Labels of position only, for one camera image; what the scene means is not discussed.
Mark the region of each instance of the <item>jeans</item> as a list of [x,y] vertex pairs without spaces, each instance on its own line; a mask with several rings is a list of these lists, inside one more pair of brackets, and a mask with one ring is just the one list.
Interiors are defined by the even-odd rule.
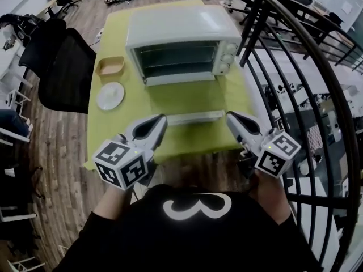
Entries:
[[0,109],[0,127],[24,137],[29,134],[28,125],[11,109]]

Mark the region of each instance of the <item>white cube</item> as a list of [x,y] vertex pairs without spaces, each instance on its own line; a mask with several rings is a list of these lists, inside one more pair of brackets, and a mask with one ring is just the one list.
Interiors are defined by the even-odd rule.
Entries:
[[102,143],[92,159],[101,179],[122,190],[148,174],[144,150],[109,139]]
[[282,132],[262,147],[255,168],[279,178],[300,149],[301,146],[291,136]]

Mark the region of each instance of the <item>white plate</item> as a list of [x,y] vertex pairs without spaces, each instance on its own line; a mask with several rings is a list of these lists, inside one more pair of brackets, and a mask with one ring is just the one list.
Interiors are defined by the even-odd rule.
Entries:
[[97,106],[102,110],[111,110],[117,107],[125,95],[124,87],[119,83],[105,84],[97,95]]

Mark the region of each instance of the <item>oven knob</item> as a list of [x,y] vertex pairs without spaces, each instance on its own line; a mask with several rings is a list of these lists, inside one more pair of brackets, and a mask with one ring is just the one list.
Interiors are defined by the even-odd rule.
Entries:
[[228,64],[221,63],[221,65],[220,65],[220,73],[221,74],[224,74],[224,73],[228,72],[228,69],[229,69],[229,65]]
[[237,44],[231,43],[226,47],[226,53],[236,53],[237,52]]
[[222,61],[226,63],[232,63],[233,62],[233,56],[231,54],[225,54],[222,56]]

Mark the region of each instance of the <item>beige tray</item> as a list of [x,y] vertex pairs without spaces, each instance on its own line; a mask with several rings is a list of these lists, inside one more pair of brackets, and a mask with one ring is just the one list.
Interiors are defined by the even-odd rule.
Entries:
[[96,67],[96,74],[100,77],[106,75],[122,74],[125,66],[124,57],[106,57],[102,58]]

